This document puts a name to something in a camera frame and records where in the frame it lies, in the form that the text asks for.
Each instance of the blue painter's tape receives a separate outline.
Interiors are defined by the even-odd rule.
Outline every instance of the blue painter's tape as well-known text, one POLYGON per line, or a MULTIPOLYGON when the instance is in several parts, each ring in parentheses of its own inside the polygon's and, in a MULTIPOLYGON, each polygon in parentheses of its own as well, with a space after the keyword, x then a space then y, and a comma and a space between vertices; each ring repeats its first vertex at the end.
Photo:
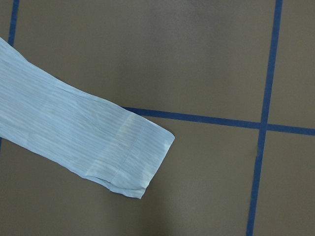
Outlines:
POLYGON ((282 0, 276 0, 271 45, 270 45, 269 60, 268 60, 268 68, 267 68, 266 86, 265 86, 264 100, 263 100, 262 111, 261 111, 260 130, 259 130, 259 136, 258 136, 258 155, 255 161, 254 176, 253 176, 253 181, 252 181, 251 203, 250 203, 250 210, 249 210, 247 231, 246 231, 247 236, 252 236, 253 230, 254 230, 257 198, 258 198, 261 167, 262 167, 262 158, 264 154, 272 84, 273 84, 274 73, 275 73, 275 64, 276 64, 277 47, 278 47, 280 22, 281 22, 281 12, 282 12, 282 0))
POLYGON ((19 4, 20 4, 20 0, 14 0, 13 1, 11 22, 10 22, 10 31, 9 31, 9 40, 8 40, 8 43, 11 46, 13 46, 13 44, 14 44, 16 22, 18 19, 18 11, 19 11, 19 4))
POLYGON ((132 108, 132 107, 124 107, 124 108, 140 116, 177 119, 177 120, 185 120, 185 121, 208 123, 208 124, 219 124, 219 125, 235 126, 235 127, 249 128, 249 129, 259 129, 260 127, 260 123, 258 122, 196 116, 196 115, 174 113, 174 112, 162 112, 162 111, 146 110, 146 109, 139 109, 139 108, 132 108))
POLYGON ((302 127, 294 127, 294 126, 286 126, 286 125, 278 125, 278 124, 268 124, 267 130, 291 133, 291 134, 304 134, 304 135, 315 136, 315 129, 310 129, 310 128, 302 128, 302 127))

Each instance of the brown floor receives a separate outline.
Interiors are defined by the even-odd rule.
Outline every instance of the brown floor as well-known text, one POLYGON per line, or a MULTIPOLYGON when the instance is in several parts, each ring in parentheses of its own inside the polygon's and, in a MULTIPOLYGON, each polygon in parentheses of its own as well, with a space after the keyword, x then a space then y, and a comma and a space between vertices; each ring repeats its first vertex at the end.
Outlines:
MULTIPOLYGON (((14 47, 118 105, 260 121, 274 0, 21 1, 14 47)), ((7 39, 11 0, 0 0, 7 39)), ((283 3, 270 123, 315 128, 315 2, 283 3)), ((176 137, 142 200, 3 140, 0 235, 244 236, 258 130, 147 117, 176 137)), ((315 137, 268 132, 255 236, 315 232, 315 137)))

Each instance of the brown surface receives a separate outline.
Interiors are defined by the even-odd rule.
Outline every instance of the brown surface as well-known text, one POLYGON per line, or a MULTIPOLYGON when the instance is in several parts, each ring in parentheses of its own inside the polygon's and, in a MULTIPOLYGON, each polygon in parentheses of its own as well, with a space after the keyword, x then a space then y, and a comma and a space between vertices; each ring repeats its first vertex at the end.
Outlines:
MULTIPOLYGON (((15 47, 122 106, 259 121, 274 3, 21 1, 15 47)), ((314 7, 283 1, 270 123, 315 127, 314 7)), ((0 235, 245 235, 258 131, 149 119, 176 139, 142 200, 3 141, 0 235)), ((267 133, 255 236, 314 234, 314 138, 267 133)))
POLYGON ((315 1, 286 0, 269 122, 315 128, 315 1))
POLYGON ((313 236, 315 137, 269 132, 255 236, 313 236))

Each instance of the blue tape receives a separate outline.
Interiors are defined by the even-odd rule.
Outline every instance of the blue tape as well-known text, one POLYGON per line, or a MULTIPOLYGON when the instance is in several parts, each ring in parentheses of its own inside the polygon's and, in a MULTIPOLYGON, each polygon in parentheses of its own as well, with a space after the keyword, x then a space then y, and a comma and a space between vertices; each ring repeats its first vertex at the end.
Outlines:
POLYGON ((227 125, 227 126, 242 127, 242 128, 249 128, 249 129, 259 129, 260 127, 260 123, 258 122, 250 122, 250 121, 243 121, 243 120, 236 120, 236 119, 215 118, 215 117, 205 117, 205 116, 189 115, 189 114, 174 113, 174 112, 162 112, 162 111, 146 110, 146 109, 139 109, 139 108, 132 108, 132 107, 124 107, 124 108, 140 116, 177 119, 177 120, 201 122, 201 123, 208 123, 208 124, 219 124, 219 125, 227 125))
POLYGON ((304 134, 304 135, 315 136, 315 129, 310 129, 310 128, 301 128, 301 127, 278 125, 278 124, 268 124, 267 130, 291 133, 291 134, 304 134))
POLYGON ((9 31, 9 40, 8 44, 13 46, 14 38, 15 38, 15 30, 16 30, 16 22, 18 19, 18 11, 19 11, 20 0, 13 1, 12 14, 11 14, 11 22, 10 22, 10 31, 9 31))
POLYGON ((246 236, 252 236, 253 230, 254 230, 257 198, 258 198, 261 167, 262 167, 262 158, 264 155, 267 124, 268 124, 268 117, 269 117, 272 83, 273 83, 274 73, 275 73, 275 64, 276 64, 277 47, 278 47, 280 22, 281 22, 281 11, 282 11, 282 0, 276 0, 271 45, 270 45, 269 60, 268 60, 268 68, 267 68, 266 86, 265 86, 264 100, 263 100, 262 111, 261 111, 261 124, 260 124, 260 130, 259 130, 259 135, 258 135, 258 155, 256 157, 255 167, 254 167, 251 204, 250 204, 250 210, 249 210, 249 216, 248 216, 248 222, 247 222, 246 236))

